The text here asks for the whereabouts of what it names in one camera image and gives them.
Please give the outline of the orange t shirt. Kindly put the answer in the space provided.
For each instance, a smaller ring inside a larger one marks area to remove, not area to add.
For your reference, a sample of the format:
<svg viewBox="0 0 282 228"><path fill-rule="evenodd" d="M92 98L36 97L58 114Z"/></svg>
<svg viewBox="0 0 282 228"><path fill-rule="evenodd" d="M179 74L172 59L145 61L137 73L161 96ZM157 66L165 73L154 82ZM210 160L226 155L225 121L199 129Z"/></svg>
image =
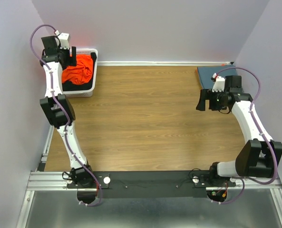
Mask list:
<svg viewBox="0 0 282 228"><path fill-rule="evenodd" d="M93 77L93 66L91 55L77 55L77 65L69 66L62 72L62 83L71 82L78 86L88 83Z"/></svg>

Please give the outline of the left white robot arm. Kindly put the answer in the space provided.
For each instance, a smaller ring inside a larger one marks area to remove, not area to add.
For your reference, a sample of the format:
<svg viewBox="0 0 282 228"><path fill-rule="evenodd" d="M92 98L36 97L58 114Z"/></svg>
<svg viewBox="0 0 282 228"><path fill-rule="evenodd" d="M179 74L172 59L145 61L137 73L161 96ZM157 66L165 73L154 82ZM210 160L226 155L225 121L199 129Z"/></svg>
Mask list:
<svg viewBox="0 0 282 228"><path fill-rule="evenodd" d="M59 133L68 153L70 172L63 172L63 179L84 188L98 188L91 166L78 142L75 131L75 112L62 90L61 76L64 69L77 64L76 48L65 46L67 41L56 36L43 37L44 49L40 64L46 74L46 92L40 106L50 125Z"/></svg>

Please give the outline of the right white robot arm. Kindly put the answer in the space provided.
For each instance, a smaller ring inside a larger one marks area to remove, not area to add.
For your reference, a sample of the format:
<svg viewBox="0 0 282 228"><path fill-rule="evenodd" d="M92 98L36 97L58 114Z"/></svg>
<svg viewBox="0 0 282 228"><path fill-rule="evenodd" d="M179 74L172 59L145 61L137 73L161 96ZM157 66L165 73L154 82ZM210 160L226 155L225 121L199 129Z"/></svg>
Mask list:
<svg viewBox="0 0 282 228"><path fill-rule="evenodd" d="M213 74L214 85L202 89L196 109L209 109L232 113L243 133L245 145L233 161L215 162L207 174L208 182L220 185L225 178L246 178L261 185L269 185L278 175L278 165L282 156L282 143L275 141L263 126L254 105L254 99L244 93L241 76L222 77Z"/></svg>

